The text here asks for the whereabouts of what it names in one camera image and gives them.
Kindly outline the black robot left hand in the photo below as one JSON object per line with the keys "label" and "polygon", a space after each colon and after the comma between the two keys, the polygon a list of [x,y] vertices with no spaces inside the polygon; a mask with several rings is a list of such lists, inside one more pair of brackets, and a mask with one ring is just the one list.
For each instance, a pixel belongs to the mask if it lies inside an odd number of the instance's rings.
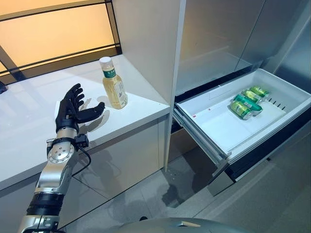
{"label": "black robot left hand", "polygon": [[99,118],[105,109],[105,103],[100,102],[96,107],[79,110],[84,104],[84,94],[80,83],[75,84],[60,101],[57,117],[55,119],[56,133],[69,127],[79,132],[78,124],[90,122]]}

